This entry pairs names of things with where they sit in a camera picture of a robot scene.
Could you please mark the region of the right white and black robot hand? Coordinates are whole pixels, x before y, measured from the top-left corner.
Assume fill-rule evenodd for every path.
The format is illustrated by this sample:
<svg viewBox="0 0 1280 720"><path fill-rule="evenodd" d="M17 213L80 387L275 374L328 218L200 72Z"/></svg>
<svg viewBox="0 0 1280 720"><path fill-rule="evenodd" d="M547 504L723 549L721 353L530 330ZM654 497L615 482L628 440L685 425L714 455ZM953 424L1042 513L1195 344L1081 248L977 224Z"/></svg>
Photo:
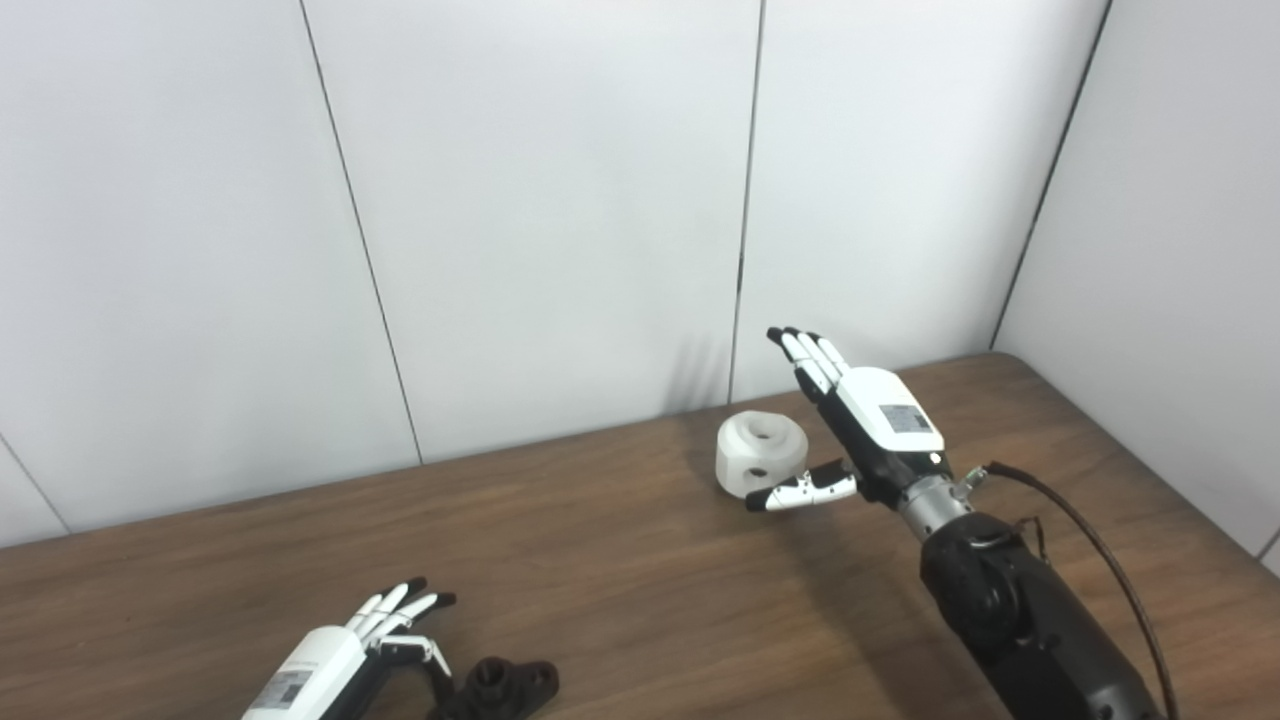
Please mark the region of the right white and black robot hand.
<svg viewBox="0 0 1280 720"><path fill-rule="evenodd" d="M851 366L824 337L794 327L767 332L794 366L845 456L749 493L750 512L777 512L860 495L896 510L910 488L948 477L945 438L901 378L876 366Z"/></svg>

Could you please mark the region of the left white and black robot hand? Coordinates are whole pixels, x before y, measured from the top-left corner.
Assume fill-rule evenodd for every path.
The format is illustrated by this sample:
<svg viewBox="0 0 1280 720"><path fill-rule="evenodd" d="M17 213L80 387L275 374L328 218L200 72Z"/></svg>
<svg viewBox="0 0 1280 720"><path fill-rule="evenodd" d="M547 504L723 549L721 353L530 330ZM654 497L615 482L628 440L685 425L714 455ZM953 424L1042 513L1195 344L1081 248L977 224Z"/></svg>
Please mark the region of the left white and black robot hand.
<svg viewBox="0 0 1280 720"><path fill-rule="evenodd" d="M371 594L342 624L310 630L244 711L246 719L361 719L402 667L426 678L434 701L456 693L440 646L413 626L456 603L413 577Z"/></svg>

